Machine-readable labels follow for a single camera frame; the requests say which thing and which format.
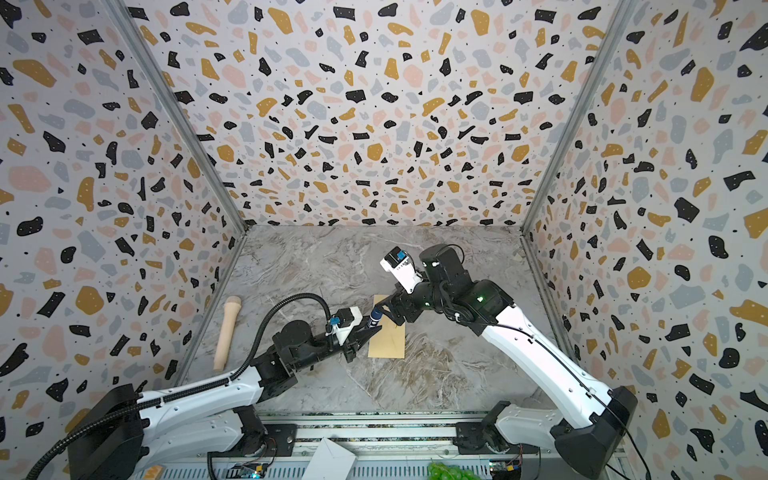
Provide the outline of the right circuit board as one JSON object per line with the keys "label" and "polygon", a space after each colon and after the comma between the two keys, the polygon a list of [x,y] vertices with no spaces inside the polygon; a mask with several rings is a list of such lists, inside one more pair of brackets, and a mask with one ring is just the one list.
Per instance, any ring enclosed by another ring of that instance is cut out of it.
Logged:
{"label": "right circuit board", "polygon": [[489,463],[489,471],[492,480],[520,480],[522,478],[522,465],[518,459],[492,461]]}

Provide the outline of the aluminium corner post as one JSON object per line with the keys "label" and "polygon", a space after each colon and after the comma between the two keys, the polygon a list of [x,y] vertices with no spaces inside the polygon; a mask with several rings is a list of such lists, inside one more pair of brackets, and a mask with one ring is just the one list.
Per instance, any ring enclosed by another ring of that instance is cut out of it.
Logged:
{"label": "aluminium corner post", "polygon": [[228,215],[238,234],[244,235],[247,232],[247,225],[240,217],[214,165],[210,162],[202,143],[189,124],[187,117],[176,100],[172,88],[165,81],[159,65],[141,36],[140,30],[133,22],[125,2],[103,1],[103,4],[109,18],[125,40],[136,62],[143,70],[147,81],[154,89],[163,109],[171,119],[173,126],[177,129],[183,144],[190,149],[209,187],[221,203],[222,210]]}
{"label": "aluminium corner post", "polygon": [[590,108],[591,101],[604,78],[613,52],[620,40],[620,36],[625,30],[636,5],[637,1],[634,0],[621,0],[616,3],[616,9],[607,25],[605,38],[602,40],[599,49],[596,52],[595,60],[592,63],[592,67],[588,72],[579,95],[576,97],[573,109],[566,118],[563,133],[556,145],[553,157],[547,168],[544,170],[544,173],[541,175],[539,187],[521,227],[521,233],[524,237],[534,229],[536,217],[543,208],[547,198],[547,192],[554,184],[555,177],[565,161],[566,154],[575,139],[583,118]]}

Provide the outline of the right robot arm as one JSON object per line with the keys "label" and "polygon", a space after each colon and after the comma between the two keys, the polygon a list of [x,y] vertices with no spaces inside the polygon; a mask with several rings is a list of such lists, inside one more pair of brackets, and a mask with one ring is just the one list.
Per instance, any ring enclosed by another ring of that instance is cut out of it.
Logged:
{"label": "right robot arm", "polygon": [[474,280],[450,244],[413,259],[394,247],[380,262],[397,281],[374,310],[396,325],[425,311],[468,328],[510,358],[555,407],[535,413],[500,401],[479,422],[460,423],[455,444],[462,454],[506,454],[522,445],[553,450],[577,474],[598,479],[637,408],[626,387],[612,388],[587,373],[541,333],[513,297],[491,280]]}

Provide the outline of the small circuit board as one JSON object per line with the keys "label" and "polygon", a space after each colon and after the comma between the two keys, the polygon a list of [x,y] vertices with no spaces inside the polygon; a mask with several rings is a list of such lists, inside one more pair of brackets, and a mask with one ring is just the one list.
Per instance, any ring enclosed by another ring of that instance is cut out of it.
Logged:
{"label": "small circuit board", "polygon": [[246,462],[233,465],[226,471],[226,479],[265,479],[269,464]]}

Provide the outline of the wooden roller pin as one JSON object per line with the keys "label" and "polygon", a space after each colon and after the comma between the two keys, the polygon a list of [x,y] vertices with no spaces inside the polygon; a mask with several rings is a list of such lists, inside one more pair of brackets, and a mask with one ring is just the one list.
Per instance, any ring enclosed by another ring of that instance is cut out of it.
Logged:
{"label": "wooden roller pin", "polygon": [[237,317],[242,308],[242,300],[238,296],[230,296],[224,303],[224,315],[214,355],[213,370],[223,371],[229,357]]}

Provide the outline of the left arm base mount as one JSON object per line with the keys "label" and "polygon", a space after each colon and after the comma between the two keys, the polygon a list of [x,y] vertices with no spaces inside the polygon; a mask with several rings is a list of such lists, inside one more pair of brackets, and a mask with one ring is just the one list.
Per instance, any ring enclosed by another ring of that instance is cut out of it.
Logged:
{"label": "left arm base mount", "polygon": [[245,426],[243,436],[227,450],[211,452],[216,457],[290,457],[297,436],[296,424],[267,424],[266,426]]}

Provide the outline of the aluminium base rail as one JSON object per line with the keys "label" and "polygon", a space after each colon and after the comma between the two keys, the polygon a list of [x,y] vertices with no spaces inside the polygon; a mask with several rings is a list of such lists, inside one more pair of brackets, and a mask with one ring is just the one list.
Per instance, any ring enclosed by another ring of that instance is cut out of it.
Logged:
{"label": "aluminium base rail", "polygon": [[265,479],[301,479],[316,448],[329,438],[351,451],[357,460],[347,479],[426,479],[432,462],[465,468],[479,479],[491,479],[489,463],[518,459],[521,479],[577,479],[575,473],[553,450],[535,454],[460,455],[453,444],[455,425],[479,422],[486,413],[410,413],[366,414],[296,414],[267,415],[267,424],[296,424],[297,436],[290,457],[216,457],[199,453],[134,473],[136,479],[206,479],[210,472],[205,462],[212,462],[212,474],[226,479],[233,465],[246,462],[268,463]]}

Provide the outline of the right aluminium corner post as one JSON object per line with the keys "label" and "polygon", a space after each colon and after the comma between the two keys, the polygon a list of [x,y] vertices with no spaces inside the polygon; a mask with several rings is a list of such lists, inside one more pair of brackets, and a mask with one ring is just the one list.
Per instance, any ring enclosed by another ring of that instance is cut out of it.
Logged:
{"label": "right aluminium corner post", "polygon": [[605,38],[602,40],[599,49],[596,52],[595,60],[592,63],[592,67],[588,72],[579,95],[576,97],[573,109],[566,118],[563,133],[556,145],[553,157],[547,168],[544,170],[544,173],[541,175],[539,187],[521,227],[521,233],[524,237],[534,229],[536,217],[543,208],[547,198],[547,192],[554,184],[555,177],[565,161],[566,154],[575,139],[583,118],[590,108],[591,101],[604,78],[613,52],[620,40],[620,36],[625,30],[636,5],[637,1],[634,0],[621,0],[616,3],[616,9],[607,25]]}

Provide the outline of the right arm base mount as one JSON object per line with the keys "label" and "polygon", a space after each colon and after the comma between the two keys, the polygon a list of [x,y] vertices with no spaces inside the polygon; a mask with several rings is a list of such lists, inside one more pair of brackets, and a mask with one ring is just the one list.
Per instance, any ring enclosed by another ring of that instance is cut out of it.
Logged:
{"label": "right arm base mount", "polygon": [[460,455],[516,455],[535,454],[539,448],[524,443],[510,443],[498,429],[483,422],[459,422],[455,425],[453,444]]}

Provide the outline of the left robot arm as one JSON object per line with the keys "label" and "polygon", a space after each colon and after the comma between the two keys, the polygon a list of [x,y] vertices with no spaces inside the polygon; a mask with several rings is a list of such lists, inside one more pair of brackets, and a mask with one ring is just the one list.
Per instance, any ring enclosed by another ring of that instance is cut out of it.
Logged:
{"label": "left robot arm", "polygon": [[181,388],[138,393],[129,385],[108,392],[70,434],[73,479],[129,479],[146,467],[199,453],[244,456],[276,449],[255,406],[293,387],[297,372],[337,354],[352,361],[380,326],[355,310],[333,315],[313,334],[303,320],[287,323],[243,371]]}

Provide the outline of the white paper sheet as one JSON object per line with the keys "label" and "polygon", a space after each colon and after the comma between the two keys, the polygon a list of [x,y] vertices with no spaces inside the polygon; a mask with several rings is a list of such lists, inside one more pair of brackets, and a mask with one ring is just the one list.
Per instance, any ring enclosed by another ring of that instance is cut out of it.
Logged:
{"label": "white paper sheet", "polygon": [[303,475],[303,480],[346,480],[357,456],[329,438],[323,438]]}

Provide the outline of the left aluminium corner post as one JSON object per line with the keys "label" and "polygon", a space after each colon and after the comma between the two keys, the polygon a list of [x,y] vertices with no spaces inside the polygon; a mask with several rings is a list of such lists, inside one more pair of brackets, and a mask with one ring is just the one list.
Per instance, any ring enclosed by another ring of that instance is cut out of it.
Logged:
{"label": "left aluminium corner post", "polygon": [[136,62],[143,70],[147,81],[154,89],[163,109],[171,119],[173,126],[177,129],[183,144],[190,149],[209,187],[221,203],[222,210],[228,215],[238,234],[244,235],[247,232],[247,225],[240,217],[214,165],[210,162],[202,143],[189,124],[187,117],[176,100],[172,88],[165,81],[159,65],[141,36],[140,30],[133,22],[125,2],[103,1],[103,4],[109,18],[125,40]]}

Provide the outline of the blue white glue stick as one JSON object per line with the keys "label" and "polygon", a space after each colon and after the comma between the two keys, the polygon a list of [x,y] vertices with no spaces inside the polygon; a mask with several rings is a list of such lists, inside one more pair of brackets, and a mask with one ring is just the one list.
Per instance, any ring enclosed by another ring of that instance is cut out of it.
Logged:
{"label": "blue white glue stick", "polygon": [[378,309],[374,308],[371,311],[371,314],[370,314],[370,321],[371,321],[371,323],[372,324],[377,324],[381,320],[382,316],[383,316],[383,313],[381,311],[379,311]]}

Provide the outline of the green plastic object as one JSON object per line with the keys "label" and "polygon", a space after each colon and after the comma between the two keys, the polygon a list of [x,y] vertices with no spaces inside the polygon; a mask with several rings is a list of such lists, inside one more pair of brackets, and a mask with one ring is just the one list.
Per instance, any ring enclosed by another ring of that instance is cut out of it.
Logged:
{"label": "green plastic object", "polygon": [[479,480],[472,471],[458,466],[432,462],[427,467],[428,480]]}

